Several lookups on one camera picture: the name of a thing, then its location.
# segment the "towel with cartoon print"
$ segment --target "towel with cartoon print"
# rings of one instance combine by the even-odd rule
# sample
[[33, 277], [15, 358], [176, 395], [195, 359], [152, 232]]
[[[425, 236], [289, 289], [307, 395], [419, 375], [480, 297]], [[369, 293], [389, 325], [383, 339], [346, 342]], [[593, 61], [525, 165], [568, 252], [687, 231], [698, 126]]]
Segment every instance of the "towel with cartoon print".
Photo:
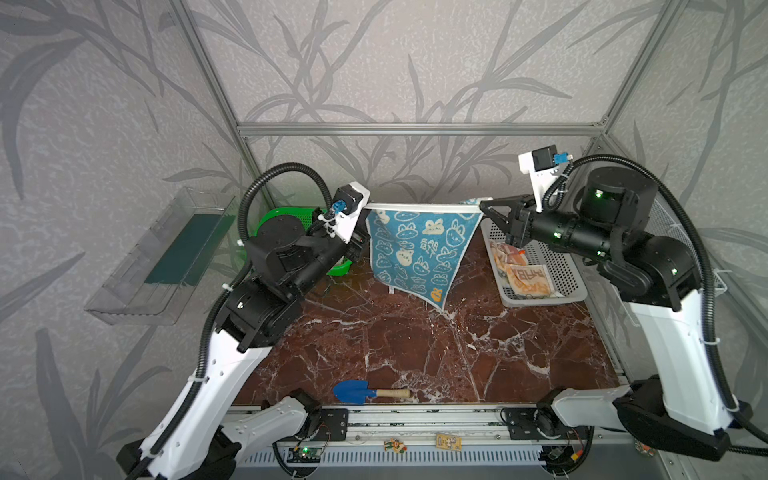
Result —
[[372, 212], [366, 223], [373, 276], [442, 310], [481, 217], [480, 213]]

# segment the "cable tie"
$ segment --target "cable tie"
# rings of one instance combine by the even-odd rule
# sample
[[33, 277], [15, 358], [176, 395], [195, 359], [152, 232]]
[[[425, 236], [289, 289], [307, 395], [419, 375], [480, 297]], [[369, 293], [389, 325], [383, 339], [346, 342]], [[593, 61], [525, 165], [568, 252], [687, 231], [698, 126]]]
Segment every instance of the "cable tie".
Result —
[[726, 407], [726, 408], [725, 408], [725, 410], [727, 410], [727, 411], [729, 411], [729, 412], [732, 412], [732, 413], [736, 413], [736, 412], [739, 412], [739, 399], [738, 399], [738, 398], [736, 398], [736, 396], [735, 396], [733, 393], [731, 393], [731, 394], [730, 394], [730, 396], [732, 396], [732, 397], [733, 397], [733, 402], [734, 402], [734, 403], [736, 403], [736, 408], [734, 408], [734, 409], [729, 409], [728, 407]]

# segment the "blue toy shovel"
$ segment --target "blue toy shovel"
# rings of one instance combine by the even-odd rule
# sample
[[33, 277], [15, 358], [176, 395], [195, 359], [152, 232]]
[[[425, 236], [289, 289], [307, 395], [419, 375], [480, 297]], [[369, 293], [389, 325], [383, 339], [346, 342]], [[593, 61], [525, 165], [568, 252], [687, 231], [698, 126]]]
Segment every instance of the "blue toy shovel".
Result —
[[355, 403], [362, 405], [366, 402], [366, 397], [389, 397], [393, 399], [409, 399], [411, 391], [408, 389], [399, 390], [371, 390], [368, 388], [368, 382], [365, 380], [345, 380], [333, 387], [333, 395], [342, 403]]

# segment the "brown marble surface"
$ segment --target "brown marble surface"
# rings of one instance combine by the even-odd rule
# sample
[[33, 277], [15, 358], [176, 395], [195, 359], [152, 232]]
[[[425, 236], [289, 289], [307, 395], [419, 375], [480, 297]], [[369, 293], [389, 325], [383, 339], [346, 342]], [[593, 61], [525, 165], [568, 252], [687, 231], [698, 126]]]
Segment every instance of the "brown marble surface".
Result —
[[535, 402], [554, 387], [618, 385], [583, 303], [503, 307], [479, 229], [444, 313], [415, 296], [390, 294], [373, 279], [367, 257], [319, 284], [303, 312], [246, 381], [237, 405], [274, 404], [297, 388], [337, 403], [331, 389], [348, 379], [367, 379], [372, 389], [410, 388], [419, 402], [455, 403]]

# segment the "gray plastic basket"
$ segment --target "gray plastic basket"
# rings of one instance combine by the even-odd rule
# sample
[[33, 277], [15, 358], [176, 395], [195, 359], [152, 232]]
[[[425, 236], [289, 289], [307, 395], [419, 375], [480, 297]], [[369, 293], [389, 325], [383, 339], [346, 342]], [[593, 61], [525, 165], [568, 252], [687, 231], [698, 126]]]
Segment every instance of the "gray plastic basket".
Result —
[[[488, 252], [488, 260], [493, 266], [493, 253], [491, 252], [490, 240], [504, 242], [505, 235], [499, 230], [493, 220], [490, 218], [480, 222], [480, 230], [485, 242], [485, 250]], [[587, 298], [587, 287], [581, 279], [576, 264], [569, 253], [556, 253], [549, 250], [549, 247], [541, 242], [532, 240], [525, 246], [525, 256], [531, 265], [546, 265], [549, 274], [552, 277], [554, 289], [563, 296], [553, 296], [549, 298], [526, 298], [515, 295], [508, 286], [504, 286], [504, 280], [498, 275], [498, 271], [493, 266], [493, 276], [496, 279], [498, 294], [502, 297], [502, 303], [505, 306], [542, 306], [542, 305], [561, 305], [563, 303], [581, 302]]]

